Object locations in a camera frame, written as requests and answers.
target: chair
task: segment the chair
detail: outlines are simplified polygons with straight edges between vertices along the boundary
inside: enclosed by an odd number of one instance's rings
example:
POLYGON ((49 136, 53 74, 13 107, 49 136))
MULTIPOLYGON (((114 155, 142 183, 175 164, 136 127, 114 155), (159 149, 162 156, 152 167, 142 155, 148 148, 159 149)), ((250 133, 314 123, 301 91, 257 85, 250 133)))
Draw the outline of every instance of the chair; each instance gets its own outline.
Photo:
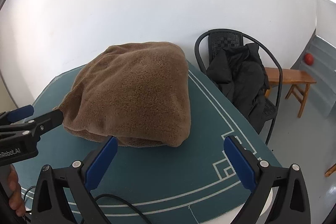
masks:
POLYGON ((201 72, 203 72, 206 75, 205 66, 203 64, 203 61, 201 59, 200 51, 199 51, 199 45, 201 41, 208 36, 208 49, 209 49, 209 64, 214 59, 216 54, 218 54, 219 50, 224 47, 239 47, 243 46, 243 37, 251 40, 252 42, 256 43, 261 47, 273 60, 275 65, 277 66, 279 70, 279 84, 278 84, 278 94, 277 94, 277 100, 276 104, 273 105, 273 103, 266 98, 266 106, 263 111, 263 116, 265 118, 265 121, 272 120, 271 126, 268 131, 268 135, 266 138, 266 145, 269 142, 269 139, 271 137, 275 119, 278 113, 279 108, 279 102, 280 102, 280 96, 281 96, 281 89, 282 89, 282 69, 278 61, 275 59, 273 54, 259 41, 254 39, 253 37, 250 37, 247 34, 244 34, 239 31, 230 30, 230 29, 214 29, 207 31, 203 33, 196 41, 195 43, 195 57, 199 66, 199 69, 201 72))

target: finger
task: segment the finger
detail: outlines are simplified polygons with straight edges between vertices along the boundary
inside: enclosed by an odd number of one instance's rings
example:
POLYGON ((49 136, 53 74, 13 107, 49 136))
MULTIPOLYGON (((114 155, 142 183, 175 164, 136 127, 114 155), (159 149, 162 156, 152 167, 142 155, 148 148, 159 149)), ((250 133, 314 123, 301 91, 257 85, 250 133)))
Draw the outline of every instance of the finger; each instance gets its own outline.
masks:
POLYGON ((10 165, 10 173, 8 175, 8 186, 12 191, 16 190, 16 185, 19 181, 17 172, 13 165, 10 165))
POLYGON ((21 206, 15 211, 17 216, 23 216, 26 213, 26 207, 22 203, 21 206))
POLYGON ((17 189, 13 192, 12 196, 9 199, 9 206, 13 210, 17 210, 23 204, 23 200, 21 198, 21 187, 17 184, 17 189))

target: silver screw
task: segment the silver screw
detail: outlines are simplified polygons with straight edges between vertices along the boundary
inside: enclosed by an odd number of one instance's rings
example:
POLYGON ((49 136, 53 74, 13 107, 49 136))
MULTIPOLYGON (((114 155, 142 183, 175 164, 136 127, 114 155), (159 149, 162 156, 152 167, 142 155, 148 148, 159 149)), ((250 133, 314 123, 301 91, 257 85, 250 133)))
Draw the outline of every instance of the silver screw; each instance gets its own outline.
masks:
POLYGON ((266 161, 266 160, 262 160, 262 161, 260 161, 260 165, 262 166, 262 167, 268 167, 268 162, 266 161))
POLYGON ((42 171, 47 171, 48 169, 49 169, 48 164, 42 166, 42 171))
POLYGON ((76 161, 74 161, 74 162, 72 163, 72 167, 77 168, 77 167, 80 167, 81 164, 82 164, 82 163, 80 162, 80 160, 76 160, 76 161))
POLYGON ((292 168, 293 168, 295 171, 299 171, 299 170, 300 170, 300 167, 299 167, 297 164, 293 164, 293 165, 292 165, 292 168))

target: brown blanket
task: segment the brown blanket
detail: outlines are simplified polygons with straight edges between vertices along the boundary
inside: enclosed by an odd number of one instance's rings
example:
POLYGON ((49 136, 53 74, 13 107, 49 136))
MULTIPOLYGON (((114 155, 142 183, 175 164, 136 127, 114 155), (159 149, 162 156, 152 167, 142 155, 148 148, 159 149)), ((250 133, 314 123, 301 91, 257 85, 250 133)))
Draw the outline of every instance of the brown blanket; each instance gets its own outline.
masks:
POLYGON ((58 108, 64 128, 88 140, 177 147, 190 131, 184 53, 169 42, 110 46, 79 72, 58 108))

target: green table surface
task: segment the green table surface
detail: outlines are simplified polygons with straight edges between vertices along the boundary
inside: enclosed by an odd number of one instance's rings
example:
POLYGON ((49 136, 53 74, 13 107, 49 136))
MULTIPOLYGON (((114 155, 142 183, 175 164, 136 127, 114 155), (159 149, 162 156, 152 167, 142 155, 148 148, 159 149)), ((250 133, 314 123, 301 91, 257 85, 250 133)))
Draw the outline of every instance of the green table surface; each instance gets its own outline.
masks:
MULTIPOLYGON (((71 89, 82 67, 56 77, 34 103, 33 117, 52 110, 71 89)), ((93 196, 112 193, 139 208, 153 224, 202 223, 244 203, 250 192, 242 187, 223 151, 223 140, 234 135, 259 159, 280 166, 247 120, 199 70, 189 64, 190 136, 177 148, 119 147, 93 196)), ((41 137, 39 155, 15 164, 24 189, 36 185, 41 167, 69 166, 83 160, 97 143, 59 126, 41 137)), ((71 193, 66 195, 75 217, 81 219, 71 193)), ((31 206, 33 194, 28 194, 31 206)), ((144 223, 127 206, 113 199, 99 202, 112 223, 144 223)))

